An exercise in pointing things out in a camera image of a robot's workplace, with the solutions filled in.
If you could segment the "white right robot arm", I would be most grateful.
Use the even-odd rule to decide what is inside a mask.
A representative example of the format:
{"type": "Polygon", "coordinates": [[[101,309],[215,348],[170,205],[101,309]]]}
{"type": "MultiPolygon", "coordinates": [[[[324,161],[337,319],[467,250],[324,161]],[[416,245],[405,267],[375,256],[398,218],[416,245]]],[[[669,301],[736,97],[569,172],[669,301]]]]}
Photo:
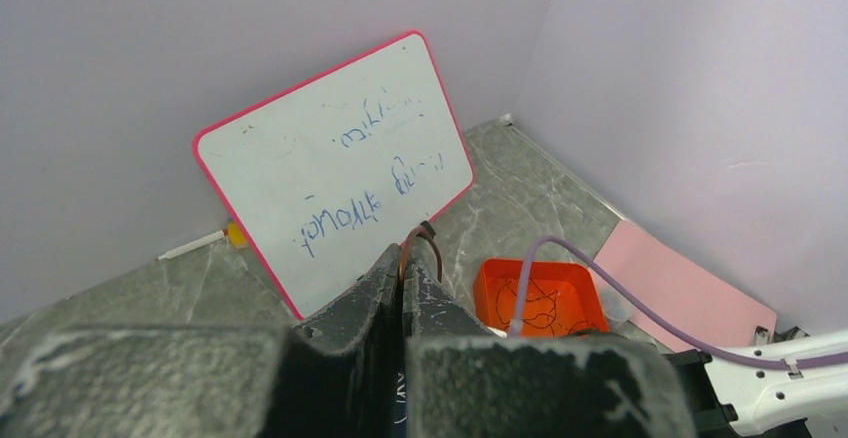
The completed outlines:
{"type": "Polygon", "coordinates": [[[847,435],[846,331],[666,358],[699,437],[810,437],[809,420],[847,435]]]}

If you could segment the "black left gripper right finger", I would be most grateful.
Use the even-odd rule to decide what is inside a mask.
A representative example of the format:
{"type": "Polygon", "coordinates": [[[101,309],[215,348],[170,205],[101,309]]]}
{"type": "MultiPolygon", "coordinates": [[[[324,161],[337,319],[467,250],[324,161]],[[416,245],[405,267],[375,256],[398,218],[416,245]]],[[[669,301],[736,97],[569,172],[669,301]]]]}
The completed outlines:
{"type": "Polygon", "coordinates": [[[458,304],[433,264],[405,265],[411,437],[692,437],[680,380],[652,345],[615,334],[502,338],[458,304]]]}

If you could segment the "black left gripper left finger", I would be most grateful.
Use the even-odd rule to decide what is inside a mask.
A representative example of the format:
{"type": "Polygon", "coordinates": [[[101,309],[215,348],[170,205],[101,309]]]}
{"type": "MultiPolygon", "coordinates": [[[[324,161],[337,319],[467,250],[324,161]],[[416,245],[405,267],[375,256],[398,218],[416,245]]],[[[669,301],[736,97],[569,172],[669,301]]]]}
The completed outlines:
{"type": "Polygon", "coordinates": [[[86,326],[47,336],[1,399],[5,437],[388,437],[401,250],[297,325],[86,326]]]}

